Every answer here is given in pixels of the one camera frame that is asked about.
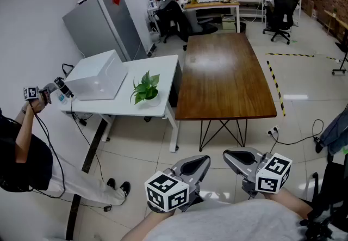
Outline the green plant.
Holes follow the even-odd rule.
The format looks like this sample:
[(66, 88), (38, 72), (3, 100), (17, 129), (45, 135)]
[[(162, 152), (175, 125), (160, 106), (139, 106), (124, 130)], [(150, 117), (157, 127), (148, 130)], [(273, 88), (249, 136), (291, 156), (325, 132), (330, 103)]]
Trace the green plant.
[(145, 101), (149, 106), (156, 107), (160, 104), (159, 90), (157, 89), (160, 79), (160, 74), (150, 75), (147, 71), (135, 84), (135, 78), (133, 78), (133, 91), (130, 96), (129, 101), (132, 102), (134, 99), (134, 104)]

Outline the black cylindrical device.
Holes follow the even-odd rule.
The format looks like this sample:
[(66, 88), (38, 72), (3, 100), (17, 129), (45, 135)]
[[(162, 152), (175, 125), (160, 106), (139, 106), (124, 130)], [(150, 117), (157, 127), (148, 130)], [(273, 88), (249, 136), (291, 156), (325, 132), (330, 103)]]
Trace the black cylindrical device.
[(73, 97), (72, 91), (67, 87), (67, 85), (64, 83), (64, 80), (61, 77), (57, 77), (54, 80), (57, 88), (66, 96), (66, 97)]

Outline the white box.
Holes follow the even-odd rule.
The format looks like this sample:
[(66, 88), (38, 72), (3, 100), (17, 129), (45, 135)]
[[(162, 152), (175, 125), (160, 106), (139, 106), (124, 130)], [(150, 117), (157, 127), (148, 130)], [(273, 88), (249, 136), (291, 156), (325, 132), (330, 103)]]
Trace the white box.
[(80, 100), (112, 100), (127, 75), (127, 67), (115, 50), (78, 62), (64, 83)]

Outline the black office chair with jacket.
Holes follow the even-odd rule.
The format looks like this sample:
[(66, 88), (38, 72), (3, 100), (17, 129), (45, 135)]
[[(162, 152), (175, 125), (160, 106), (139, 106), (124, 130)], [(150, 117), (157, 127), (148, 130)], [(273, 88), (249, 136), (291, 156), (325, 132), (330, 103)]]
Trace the black office chair with jacket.
[(179, 0), (156, 0), (156, 2), (158, 7), (156, 15), (162, 24), (163, 43), (166, 43), (167, 39), (173, 35), (188, 42), (189, 22)]

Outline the person's left forearm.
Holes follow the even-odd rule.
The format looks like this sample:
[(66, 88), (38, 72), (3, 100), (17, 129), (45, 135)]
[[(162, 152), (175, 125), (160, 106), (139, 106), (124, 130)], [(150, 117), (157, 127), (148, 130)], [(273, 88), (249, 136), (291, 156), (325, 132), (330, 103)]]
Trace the person's left forearm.
[(174, 215), (175, 210), (170, 212), (157, 213), (152, 211), (136, 227), (124, 235), (121, 241), (143, 241), (146, 235), (158, 224)]

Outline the black mesh office chair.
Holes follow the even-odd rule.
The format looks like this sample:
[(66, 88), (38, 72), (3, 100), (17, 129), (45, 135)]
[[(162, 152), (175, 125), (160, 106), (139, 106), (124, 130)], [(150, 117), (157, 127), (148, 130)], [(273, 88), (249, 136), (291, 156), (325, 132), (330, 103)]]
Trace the black mesh office chair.
[(263, 29), (263, 34), (266, 32), (274, 32), (271, 41), (280, 35), (290, 44), (289, 30), (294, 25), (293, 14), (298, 5), (298, 0), (273, 0), (274, 5), (266, 10), (266, 28)]

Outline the brown wooden table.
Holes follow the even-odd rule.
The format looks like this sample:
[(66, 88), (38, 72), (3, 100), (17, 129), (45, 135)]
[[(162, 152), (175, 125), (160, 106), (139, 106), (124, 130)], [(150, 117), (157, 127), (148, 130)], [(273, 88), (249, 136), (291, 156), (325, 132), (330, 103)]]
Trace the brown wooden table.
[(176, 120), (229, 121), (275, 118), (264, 72), (244, 33), (190, 36)]

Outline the person's right forearm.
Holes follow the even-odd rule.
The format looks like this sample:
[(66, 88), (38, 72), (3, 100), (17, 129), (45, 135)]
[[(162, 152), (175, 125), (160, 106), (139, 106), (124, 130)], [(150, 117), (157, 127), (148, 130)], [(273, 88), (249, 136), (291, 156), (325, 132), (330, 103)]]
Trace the person's right forearm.
[(309, 204), (305, 203), (285, 188), (282, 188), (277, 194), (263, 193), (263, 195), (266, 199), (280, 203), (303, 219), (308, 219), (308, 214), (313, 210)]

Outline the yellow black floor tape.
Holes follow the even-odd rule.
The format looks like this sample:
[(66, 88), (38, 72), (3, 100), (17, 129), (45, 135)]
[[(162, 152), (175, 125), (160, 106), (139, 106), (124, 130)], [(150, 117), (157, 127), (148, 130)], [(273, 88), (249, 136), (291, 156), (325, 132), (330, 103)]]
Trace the yellow black floor tape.
[(279, 85), (278, 85), (278, 81), (277, 81), (277, 79), (276, 79), (276, 77), (275, 77), (275, 74), (274, 74), (274, 71), (273, 71), (273, 69), (272, 69), (272, 67), (271, 67), (270, 62), (267, 60), (266, 63), (267, 63), (267, 65), (268, 65), (269, 71), (270, 71), (270, 73), (271, 73), (271, 75), (272, 75), (272, 79), (273, 79), (273, 81), (274, 81), (274, 84), (275, 84), (275, 87), (276, 87), (276, 90), (277, 90), (277, 93), (278, 93), (278, 98), (279, 98), (279, 102), (280, 102), (280, 105), (281, 105), (282, 115), (283, 115), (283, 116), (286, 116), (285, 108), (284, 108), (284, 103), (283, 103), (283, 97), (282, 97), (282, 94), (281, 94), (281, 92), (280, 92), (280, 88), (279, 88)]
[(298, 56), (298, 57), (309, 57), (314, 58), (315, 55), (310, 54), (293, 54), (293, 53), (266, 53), (265, 55), (273, 55), (273, 56)]

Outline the grey office chair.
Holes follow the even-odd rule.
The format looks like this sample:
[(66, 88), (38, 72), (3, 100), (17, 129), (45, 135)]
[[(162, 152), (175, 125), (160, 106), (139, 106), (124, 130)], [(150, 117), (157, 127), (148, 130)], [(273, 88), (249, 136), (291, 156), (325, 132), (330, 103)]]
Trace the grey office chair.
[(191, 35), (206, 35), (213, 34), (218, 31), (218, 27), (208, 22), (198, 22), (196, 11), (185, 11), (185, 32)]

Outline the grey metal cabinet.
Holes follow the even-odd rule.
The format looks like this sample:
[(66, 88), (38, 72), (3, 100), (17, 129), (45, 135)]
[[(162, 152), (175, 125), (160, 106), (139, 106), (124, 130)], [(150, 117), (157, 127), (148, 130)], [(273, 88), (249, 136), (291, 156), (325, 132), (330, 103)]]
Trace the grey metal cabinet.
[(63, 16), (84, 57), (115, 50), (122, 62), (147, 58), (125, 0), (88, 0)]

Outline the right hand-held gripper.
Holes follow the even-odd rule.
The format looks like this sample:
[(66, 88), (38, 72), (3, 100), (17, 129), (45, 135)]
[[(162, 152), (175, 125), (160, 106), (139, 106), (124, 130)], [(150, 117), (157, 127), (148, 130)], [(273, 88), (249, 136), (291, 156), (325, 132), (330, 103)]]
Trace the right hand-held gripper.
[(262, 155), (251, 147), (225, 150), (223, 159), (237, 175), (243, 175), (242, 190), (251, 197), (258, 192), (278, 194), (289, 178), (293, 163), (279, 153)]

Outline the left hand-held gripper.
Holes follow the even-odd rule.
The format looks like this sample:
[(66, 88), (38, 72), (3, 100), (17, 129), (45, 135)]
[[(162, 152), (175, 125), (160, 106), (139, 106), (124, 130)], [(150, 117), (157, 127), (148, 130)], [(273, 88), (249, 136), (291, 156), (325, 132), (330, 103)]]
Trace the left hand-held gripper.
[(203, 202), (200, 182), (203, 181), (211, 160), (208, 155), (198, 155), (178, 161), (172, 168), (157, 171), (145, 183), (149, 208), (154, 212), (170, 212)]

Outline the person's light grey shirt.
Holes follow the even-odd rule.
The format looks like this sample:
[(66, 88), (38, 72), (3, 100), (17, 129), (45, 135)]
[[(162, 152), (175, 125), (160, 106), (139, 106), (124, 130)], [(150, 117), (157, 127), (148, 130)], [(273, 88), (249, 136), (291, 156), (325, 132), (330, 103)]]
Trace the person's light grey shirt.
[(296, 213), (266, 199), (176, 214), (144, 241), (305, 241)]

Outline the wooden desk with white legs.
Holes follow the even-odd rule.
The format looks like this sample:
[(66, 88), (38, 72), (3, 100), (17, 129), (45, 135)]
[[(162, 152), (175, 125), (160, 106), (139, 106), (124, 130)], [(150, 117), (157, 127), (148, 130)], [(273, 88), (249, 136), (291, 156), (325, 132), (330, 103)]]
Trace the wooden desk with white legs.
[(201, 3), (190, 3), (184, 6), (186, 11), (192, 10), (202, 10), (202, 9), (218, 9), (218, 8), (234, 8), (236, 12), (237, 18), (237, 33), (240, 33), (240, 11), (239, 11), (240, 3), (238, 1), (232, 0), (229, 3), (222, 2), (201, 2)]

